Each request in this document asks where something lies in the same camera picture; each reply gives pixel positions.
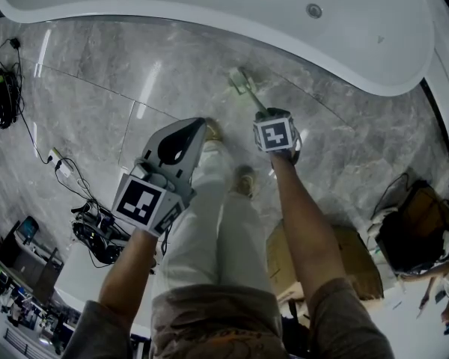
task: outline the floor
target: floor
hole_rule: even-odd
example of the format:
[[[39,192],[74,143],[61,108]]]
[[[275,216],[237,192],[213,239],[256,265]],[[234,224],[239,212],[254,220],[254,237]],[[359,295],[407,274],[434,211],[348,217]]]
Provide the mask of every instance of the floor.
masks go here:
[[[222,126],[236,163],[258,171],[254,203],[272,231],[281,217],[276,181],[254,145],[254,109],[227,81],[228,70],[238,66],[253,76],[266,105],[293,113],[304,141],[299,176],[333,223],[365,230],[382,193],[404,171],[443,195],[447,190],[448,153],[420,87],[398,97],[372,96],[262,43],[167,20],[20,25],[0,19],[0,45],[9,37],[22,44],[25,118],[39,151],[47,156],[55,147],[73,158],[106,206],[157,129],[210,116]],[[16,62],[9,46],[0,57],[9,66]],[[80,191],[76,181],[67,183]],[[21,120],[0,131],[3,235],[32,215],[66,259],[70,209],[82,204],[41,164]]]

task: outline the wire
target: wire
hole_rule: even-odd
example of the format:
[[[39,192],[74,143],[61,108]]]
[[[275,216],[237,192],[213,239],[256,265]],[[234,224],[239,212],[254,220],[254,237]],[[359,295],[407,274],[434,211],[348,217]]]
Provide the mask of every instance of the wire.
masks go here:
[[[72,188],[69,188],[67,185],[65,185],[64,183],[62,183],[62,181],[60,181],[60,180],[58,179],[57,170],[58,170],[58,169],[55,167],[55,177],[56,177],[56,179],[57,179],[57,181],[58,181],[58,183],[59,183],[60,185],[62,185],[64,188],[70,190],[72,193],[75,193],[76,195],[80,196],[80,197],[83,198],[84,200],[90,200],[90,198],[83,197],[80,193],[78,193],[77,191],[74,191]]]
[[[95,266],[97,269],[103,269],[104,267],[107,267],[107,266],[112,265],[112,263],[109,263],[108,265],[97,266],[97,264],[96,264],[95,261],[93,260],[93,257],[91,256],[90,248],[88,248],[88,254],[90,255],[90,259],[91,259],[91,262],[93,263],[93,266]]]
[[[3,48],[3,46],[4,46],[6,43],[9,43],[11,40],[12,40],[12,39],[6,39],[6,40],[0,45],[0,49]],[[1,62],[1,60],[0,60],[0,65],[1,65],[1,67],[2,67],[6,72],[15,74],[15,76],[14,76],[14,80],[15,80],[15,81],[12,80],[12,81],[9,83],[9,82],[7,81],[7,79],[4,79],[4,82],[5,82],[5,84],[7,85],[8,99],[10,100],[10,103],[13,102],[12,97],[11,97],[11,95],[10,95],[10,91],[11,91],[12,89],[16,89],[16,92],[17,92],[17,98],[16,98],[15,105],[16,105],[16,107],[17,107],[17,111],[19,112],[20,116],[22,117],[23,123],[25,124],[25,126],[26,126],[26,128],[27,128],[27,132],[28,132],[28,135],[30,136],[31,143],[33,144],[33,148],[37,151],[37,154],[38,154],[38,156],[40,157],[41,162],[42,162],[44,165],[47,165],[47,164],[50,163],[50,161],[52,160],[52,158],[49,157],[49,158],[46,160],[46,162],[45,162],[45,160],[43,159],[43,157],[42,157],[40,151],[39,151],[38,148],[37,148],[37,143],[36,143],[36,141],[33,139],[33,136],[31,135],[31,131],[30,131],[30,128],[28,127],[27,121],[25,120],[25,117],[23,116],[23,111],[25,110],[25,100],[23,99],[23,96],[22,96],[22,84],[23,84],[22,59],[21,59],[21,57],[20,57],[20,51],[19,51],[19,48],[15,48],[15,50],[16,50],[16,55],[17,55],[17,57],[18,57],[18,62],[15,63],[15,64],[13,64],[13,66],[11,67],[11,70],[9,70],[9,69],[8,69],[2,62]],[[17,65],[17,72],[16,72],[16,73],[13,71],[15,65]]]
[[[104,209],[105,211],[107,211],[107,212],[109,212],[109,213],[112,213],[112,212],[110,212],[106,207],[104,207],[93,195],[92,195],[92,193],[91,193],[91,191],[90,191],[90,183],[85,179],[85,178],[83,178],[83,176],[82,176],[82,172],[80,171],[80,169],[79,169],[79,167],[77,166],[77,164],[72,160],[72,159],[70,159],[70,158],[62,158],[62,159],[60,159],[60,160],[58,160],[58,162],[60,162],[60,161],[62,161],[62,160],[64,160],[64,161],[70,161],[72,164],[73,164],[73,166],[75,167],[75,169],[76,169],[76,171],[77,171],[77,173],[78,173],[78,175],[79,175],[79,178],[76,180],[76,183],[77,183],[77,185],[78,186],[80,186],[80,188],[83,190],[83,191],[85,191],[85,193],[86,194],[88,194],[88,196],[90,197],[89,198],[89,200],[92,202],[92,203],[94,203],[96,206],[97,206],[97,211],[98,212],[100,212],[100,209]],[[81,180],[83,183],[84,183],[84,185],[85,185],[85,182],[88,184],[88,185],[85,185],[85,187],[83,187],[83,186],[81,186],[80,184],[79,184],[79,180]],[[76,193],[77,195],[79,195],[80,197],[82,197],[82,198],[84,198],[82,195],[80,195],[79,193],[77,193],[76,191],[74,191],[74,190],[72,190],[72,189],[70,189],[70,188],[68,188],[70,191],[72,191],[72,192],[74,192],[74,193]],[[114,226],[116,226],[118,229],[120,229],[123,233],[125,233],[125,234],[127,234],[128,236],[131,236],[128,232],[126,232],[119,224],[117,224],[116,222],[114,223]]]
[[[170,234],[172,226],[173,226],[173,224],[171,224],[170,227],[165,231],[165,238],[163,239],[163,242],[161,245],[163,256],[165,256],[166,251],[168,250],[168,235]]]
[[[77,221],[76,223],[77,223],[77,224],[82,224],[83,226],[89,226],[89,225],[87,225],[85,222]],[[92,231],[92,232],[90,232],[88,235],[91,236],[91,237],[93,238],[93,237],[94,237],[94,236],[93,236],[94,233],[98,234],[97,232]],[[106,241],[110,242],[112,245],[116,246],[117,248],[120,248],[120,247],[121,247],[121,246],[117,245],[116,243],[114,243],[110,238],[107,238],[107,237],[101,236],[101,235],[98,235],[98,236],[99,236],[101,239],[105,239]]]
[[[388,190],[392,187],[392,185],[394,185],[397,181],[399,181],[403,177],[406,177],[406,191],[408,191],[410,189],[410,187],[408,186],[408,184],[409,184],[409,175],[407,173],[402,173],[400,176],[398,176],[398,178],[396,178],[393,182],[391,182],[388,185],[386,190],[384,190],[384,193],[382,193],[382,196],[380,197],[379,201],[377,201],[377,204],[374,207],[374,211],[373,211],[373,214],[371,215],[371,219],[373,219],[374,216],[376,215],[377,208],[379,207],[379,205],[381,204],[382,200],[384,199],[384,197],[388,193]]]

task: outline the leg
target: leg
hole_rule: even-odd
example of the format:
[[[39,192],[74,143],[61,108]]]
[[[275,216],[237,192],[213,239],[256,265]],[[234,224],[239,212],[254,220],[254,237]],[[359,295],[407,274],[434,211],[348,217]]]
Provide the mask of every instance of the leg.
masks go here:
[[[224,200],[218,236],[220,284],[272,292],[266,269],[266,236],[248,193]]]
[[[231,177],[232,160],[224,145],[206,142],[193,174],[197,195],[172,227],[168,251],[156,272],[153,297],[177,287],[218,283],[218,220]]]

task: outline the power strip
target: power strip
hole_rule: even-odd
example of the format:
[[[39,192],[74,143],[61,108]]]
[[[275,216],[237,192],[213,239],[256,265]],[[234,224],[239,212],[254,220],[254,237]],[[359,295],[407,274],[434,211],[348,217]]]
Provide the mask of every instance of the power strip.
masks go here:
[[[58,164],[58,161],[61,160],[59,171],[62,172],[62,174],[66,178],[68,178],[72,173],[72,168],[71,168],[70,164],[68,164],[68,162],[63,160],[63,157],[58,152],[58,150],[56,150],[55,148],[51,149],[48,153],[48,158],[50,159],[50,157],[52,157],[50,162],[53,163],[53,166],[56,166]]]

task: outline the drain hole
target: drain hole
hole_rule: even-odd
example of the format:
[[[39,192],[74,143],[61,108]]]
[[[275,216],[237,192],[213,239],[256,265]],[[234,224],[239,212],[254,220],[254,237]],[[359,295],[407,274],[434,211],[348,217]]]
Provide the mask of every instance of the drain hole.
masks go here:
[[[313,19],[319,19],[323,15],[323,10],[318,4],[308,4],[306,12]]]

